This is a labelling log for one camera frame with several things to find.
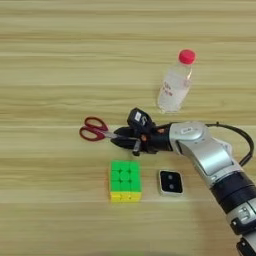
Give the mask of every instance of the red scissor handle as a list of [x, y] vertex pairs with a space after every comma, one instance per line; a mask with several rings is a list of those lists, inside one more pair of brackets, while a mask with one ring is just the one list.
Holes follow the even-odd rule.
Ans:
[[[96, 137], [95, 138], [87, 137], [86, 135], [84, 135], [83, 133], [84, 131], [93, 133]], [[88, 126], [81, 127], [79, 130], [79, 134], [83, 139], [89, 140], [89, 141], [98, 141], [98, 140], [103, 140], [105, 138], [105, 135], [100, 130], [95, 130], [95, 128], [88, 127]]]
[[[100, 126], [98, 126], [96, 124], [92, 124], [91, 121], [97, 121], [98, 123], [100, 123]], [[108, 131], [107, 125], [98, 117], [89, 116], [84, 120], [84, 124], [85, 124], [85, 126], [93, 128], [93, 129], [97, 129], [97, 130], [101, 130], [101, 131]]]
[[[81, 129], [79, 130], [79, 134], [83, 139], [89, 140], [89, 141], [98, 141], [98, 140], [102, 140], [105, 138], [104, 132], [108, 131], [108, 127], [100, 118], [95, 117], [95, 116], [89, 116], [84, 120], [84, 124], [85, 124], [85, 126], [81, 127]], [[83, 133], [84, 131], [92, 133], [96, 137], [94, 137], [94, 138], [87, 137], [86, 135], [84, 135], [84, 133]]]

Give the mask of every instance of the green cube face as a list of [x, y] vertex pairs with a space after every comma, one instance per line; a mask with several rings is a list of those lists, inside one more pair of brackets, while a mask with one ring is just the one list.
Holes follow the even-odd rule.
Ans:
[[110, 192], [141, 192], [139, 163], [113, 161], [110, 172]]

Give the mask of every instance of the scissor blade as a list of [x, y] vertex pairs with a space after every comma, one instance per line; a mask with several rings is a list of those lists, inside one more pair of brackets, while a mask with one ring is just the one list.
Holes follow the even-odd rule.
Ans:
[[137, 138], [126, 137], [126, 136], [119, 135], [119, 134], [116, 134], [116, 133], [113, 133], [113, 132], [105, 132], [105, 131], [99, 131], [99, 132], [103, 133], [104, 136], [105, 136], [106, 138], [109, 138], [109, 139], [137, 140]]

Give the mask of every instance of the plastic water bottle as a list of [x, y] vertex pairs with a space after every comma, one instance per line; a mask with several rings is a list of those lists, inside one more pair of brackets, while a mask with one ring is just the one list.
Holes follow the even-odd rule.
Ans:
[[180, 110], [191, 86], [192, 63], [195, 56], [195, 53], [191, 50], [182, 50], [179, 54], [178, 63], [170, 68], [165, 76], [157, 100], [162, 112]]

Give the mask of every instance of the robotic arm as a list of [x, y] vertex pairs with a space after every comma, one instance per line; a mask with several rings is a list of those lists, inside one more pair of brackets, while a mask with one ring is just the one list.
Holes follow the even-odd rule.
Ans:
[[140, 151], [164, 150], [191, 159], [225, 212], [232, 230], [241, 235], [237, 244], [240, 255], [256, 256], [256, 187], [225, 143], [213, 138], [203, 123], [171, 123], [157, 127], [139, 109], [131, 111], [128, 124], [129, 127], [119, 128], [115, 133], [133, 136], [137, 141], [112, 139], [112, 142], [132, 149], [134, 155], [139, 155]]
[[256, 188], [230, 152], [199, 122], [172, 124], [173, 151], [190, 158], [236, 235], [241, 255], [256, 255]]

